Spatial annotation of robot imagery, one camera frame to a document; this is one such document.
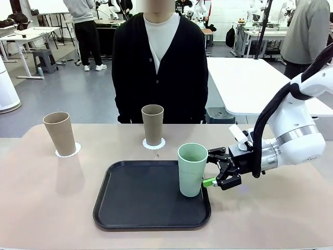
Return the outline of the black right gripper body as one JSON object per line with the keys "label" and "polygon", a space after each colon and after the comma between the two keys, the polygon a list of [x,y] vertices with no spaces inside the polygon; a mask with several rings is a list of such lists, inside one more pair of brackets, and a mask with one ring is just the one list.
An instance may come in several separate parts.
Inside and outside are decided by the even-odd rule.
{"label": "black right gripper body", "polygon": [[252,173],[254,166],[254,152],[253,146],[250,144],[245,145],[245,150],[239,149],[238,144],[231,145],[228,147],[228,152],[230,155],[230,164],[233,174],[246,174]]}

